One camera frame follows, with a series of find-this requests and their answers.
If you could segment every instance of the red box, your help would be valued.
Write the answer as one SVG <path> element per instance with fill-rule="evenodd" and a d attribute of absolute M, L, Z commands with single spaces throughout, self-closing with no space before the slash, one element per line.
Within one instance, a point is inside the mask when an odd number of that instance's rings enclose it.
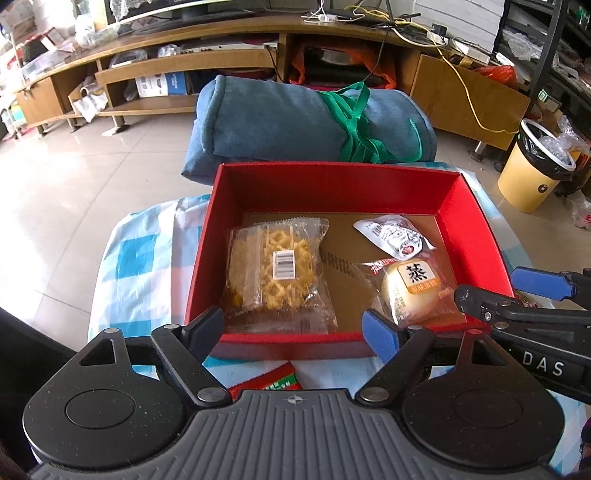
<path fill-rule="evenodd" d="M 513 296 L 488 222 L 459 173 L 349 163 L 223 164 L 217 171 L 197 252 L 186 323 L 218 304 L 225 283 L 228 230 L 242 226 L 245 214 L 253 212 L 426 216 L 439 229 L 439 246 L 447 252 L 456 284 L 471 284 Z M 352 240 L 360 238 L 359 241 L 370 244 L 361 240 L 361 234 L 355 235 Z M 385 257 L 387 254 L 382 252 L 381 258 Z M 488 328 L 471 317 L 461 318 L 462 321 L 439 331 Z M 363 357 L 373 352 L 363 339 L 359 318 L 359 329 L 329 335 L 224 334 L 212 355 L 235 359 L 316 359 Z"/>

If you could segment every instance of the orange bag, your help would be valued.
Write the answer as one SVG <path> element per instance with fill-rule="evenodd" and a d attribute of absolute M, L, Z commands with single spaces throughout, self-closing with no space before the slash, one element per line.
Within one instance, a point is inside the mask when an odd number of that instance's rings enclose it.
<path fill-rule="evenodd" d="M 480 73 L 485 77 L 502 83 L 503 85 L 512 86 L 517 82 L 517 75 L 515 69 L 511 65 L 480 67 L 474 69 L 474 72 Z"/>
<path fill-rule="evenodd" d="M 299 41 L 295 48 L 295 55 L 291 59 L 291 66 L 295 70 L 295 76 L 290 75 L 290 83 L 302 85 L 306 79 L 306 65 L 304 64 L 304 50 L 307 47 L 326 48 L 347 53 L 353 61 L 365 65 L 368 72 L 374 68 L 378 61 L 379 47 L 374 48 L 359 40 L 348 38 L 304 38 Z M 382 49 L 382 56 L 379 65 L 375 67 L 375 76 L 382 77 L 385 85 L 383 88 L 391 90 L 396 88 L 396 70 L 394 61 L 387 50 Z"/>

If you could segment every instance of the trash can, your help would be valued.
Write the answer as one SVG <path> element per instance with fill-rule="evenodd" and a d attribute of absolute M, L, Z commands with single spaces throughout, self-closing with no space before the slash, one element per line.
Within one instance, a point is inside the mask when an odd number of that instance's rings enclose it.
<path fill-rule="evenodd" d="M 535 211 L 560 181 L 572 178 L 576 168 L 572 157 L 567 163 L 540 144 L 538 139 L 546 135 L 554 137 L 541 125 L 524 118 L 497 182 L 503 197 L 524 213 Z"/>

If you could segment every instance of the barcode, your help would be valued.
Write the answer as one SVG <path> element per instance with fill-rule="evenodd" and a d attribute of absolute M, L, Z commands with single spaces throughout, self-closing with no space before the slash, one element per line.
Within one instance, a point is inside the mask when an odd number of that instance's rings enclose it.
<path fill-rule="evenodd" d="M 273 280 L 296 279 L 296 255 L 293 250 L 273 252 Z"/>
<path fill-rule="evenodd" d="M 382 233 L 382 227 L 383 227 L 383 225 L 381 225 L 380 223 L 376 223 L 374 225 L 374 227 L 371 229 L 371 231 L 372 231 L 372 233 L 374 235 L 378 235 L 379 236 L 379 234 Z"/>

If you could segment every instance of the tablecloth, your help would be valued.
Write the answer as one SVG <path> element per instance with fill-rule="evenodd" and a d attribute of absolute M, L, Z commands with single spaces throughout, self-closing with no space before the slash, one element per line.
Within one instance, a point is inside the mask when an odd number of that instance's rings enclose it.
<path fill-rule="evenodd" d="M 531 266 L 518 238 L 473 173 L 441 162 L 412 166 L 461 172 L 486 215 L 507 269 Z M 167 323 L 183 323 L 208 201 L 209 195 L 204 195 L 160 203 L 128 215 L 115 226 L 99 268 L 89 340 L 107 327 L 120 328 L 125 336 L 144 336 Z M 204 366 L 222 384 L 231 387 L 283 363 L 208 357 Z M 377 357 L 293 361 L 293 364 L 304 388 L 347 388 L 352 395 L 382 366 Z M 135 369 L 155 375 L 150 367 Z M 434 374 L 443 372 L 439 369 Z M 584 404 L 553 395 L 564 410 L 566 426 L 551 465 L 565 475 L 579 461 L 580 431 L 587 415 Z"/>

